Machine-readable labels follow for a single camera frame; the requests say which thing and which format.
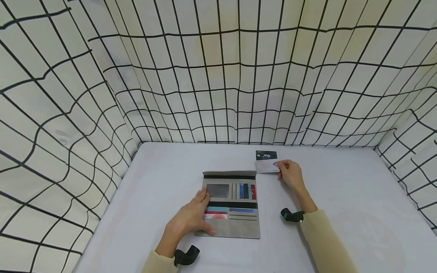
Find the grid backdrop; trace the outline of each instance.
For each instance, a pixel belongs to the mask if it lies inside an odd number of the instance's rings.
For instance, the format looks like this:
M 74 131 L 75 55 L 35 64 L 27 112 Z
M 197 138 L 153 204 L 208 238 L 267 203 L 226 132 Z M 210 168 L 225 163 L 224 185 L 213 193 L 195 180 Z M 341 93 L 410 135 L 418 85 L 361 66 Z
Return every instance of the grid backdrop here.
M 373 148 L 437 234 L 435 0 L 0 3 L 1 272 L 71 272 L 149 141 Z

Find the white table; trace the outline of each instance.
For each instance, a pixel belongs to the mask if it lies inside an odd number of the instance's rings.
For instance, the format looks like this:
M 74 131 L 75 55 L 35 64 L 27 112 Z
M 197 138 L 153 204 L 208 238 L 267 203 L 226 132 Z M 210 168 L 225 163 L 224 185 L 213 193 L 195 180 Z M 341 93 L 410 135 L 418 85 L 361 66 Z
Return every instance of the white table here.
M 433 272 L 437 237 L 376 153 L 361 148 L 145 143 L 114 195 L 76 272 L 137 273 L 167 221 L 202 185 L 202 171 L 253 170 L 255 151 L 297 161 L 359 272 Z M 261 238 L 188 235 L 201 253 L 180 272 L 315 272 L 300 229 L 280 217 L 297 211 L 275 174 L 257 175 Z

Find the beige sleeve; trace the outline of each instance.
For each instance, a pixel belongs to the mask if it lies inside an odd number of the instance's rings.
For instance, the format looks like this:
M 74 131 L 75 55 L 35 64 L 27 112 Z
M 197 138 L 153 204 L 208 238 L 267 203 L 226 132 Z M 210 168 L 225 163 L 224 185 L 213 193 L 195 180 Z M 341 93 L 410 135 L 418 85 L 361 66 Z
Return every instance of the beige sleeve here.
M 324 210 L 305 214 L 301 228 L 319 273 L 358 272 Z
M 168 258 L 160 256 L 152 251 L 147 258 L 141 273 L 176 273 L 177 267 L 174 266 L 174 257 Z

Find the black wrist strap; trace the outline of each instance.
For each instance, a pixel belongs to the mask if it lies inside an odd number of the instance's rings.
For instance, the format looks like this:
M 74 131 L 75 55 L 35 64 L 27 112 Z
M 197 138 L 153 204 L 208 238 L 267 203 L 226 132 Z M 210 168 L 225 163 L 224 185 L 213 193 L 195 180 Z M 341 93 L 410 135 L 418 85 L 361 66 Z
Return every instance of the black wrist strap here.
M 174 252 L 174 266 L 183 265 L 188 266 L 196 260 L 199 255 L 200 250 L 192 245 L 187 253 L 184 253 L 182 250 L 176 249 Z
M 285 219 L 285 221 L 287 221 L 287 222 L 302 222 L 303 221 L 303 214 L 305 214 L 305 212 L 303 212 L 303 211 L 291 213 L 291 211 L 287 208 L 284 208 L 283 210 L 281 210 L 281 215 Z

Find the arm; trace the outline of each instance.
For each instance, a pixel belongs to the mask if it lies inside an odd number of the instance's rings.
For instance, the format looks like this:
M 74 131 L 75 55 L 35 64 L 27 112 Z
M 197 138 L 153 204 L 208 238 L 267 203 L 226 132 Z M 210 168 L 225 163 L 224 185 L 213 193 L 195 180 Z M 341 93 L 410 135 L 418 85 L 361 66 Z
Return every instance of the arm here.
M 302 232 L 311 249 L 319 273 L 357 273 L 346 248 L 333 230 L 323 210 L 319 210 L 303 183 L 299 164 L 291 160 L 278 161 L 282 179 L 295 193 L 305 212 Z
M 176 213 L 165 227 L 164 234 L 155 251 L 149 254 L 141 273 L 176 273 L 174 252 L 182 237 L 188 232 L 203 230 L 209 235 L 215 231 L 203 220 L 203 213 L 209 202 L 206 188 L 198 191 L 190 203 Z

